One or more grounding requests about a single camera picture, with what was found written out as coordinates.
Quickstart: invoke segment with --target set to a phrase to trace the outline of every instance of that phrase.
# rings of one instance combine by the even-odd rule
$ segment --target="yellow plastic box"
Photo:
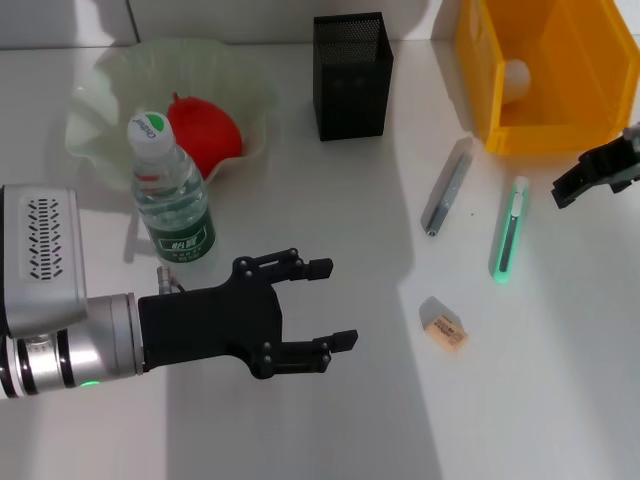
[[[640,55],[612,0],[462,0],[456,51],[489,152],[583,151],[628,125]],[[512,59],[531,84],[503,105]]]

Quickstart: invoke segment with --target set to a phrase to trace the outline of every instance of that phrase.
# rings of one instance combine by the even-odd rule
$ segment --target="white table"
[[[2,478],[640,478],[640,187],[560,211],[551,181],[567,167],[522,172],[531,208],[498,286],[488,258],[510,173],[478,154],[440,234],[419,221],[469,135],[450,45],[396,44],[385,136],[324,144],[311,47],[237,48],[280,99],[267,158],[212,185],[213,281],[243,254],[329,256],[330,280],[277,287],[285,338],[357,328],[356,348],[324,375],[259,382],[223,358],[3,402]],[[157,261],[127,246],[131,199],[71,175],[62,145],[66,98],[104,52],[0,53],[0,180],[78,186],[88,293],[140,297]],[[424,335],[431,296],[470,334],[458,355]]]

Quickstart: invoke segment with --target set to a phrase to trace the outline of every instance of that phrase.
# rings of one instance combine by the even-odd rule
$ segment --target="water bottle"
[[[173,264],[202,258],[216,235],[200,171],[176,145],[164,115],[134,116],[127,134],[135,153],[133,194],[158,256]]]

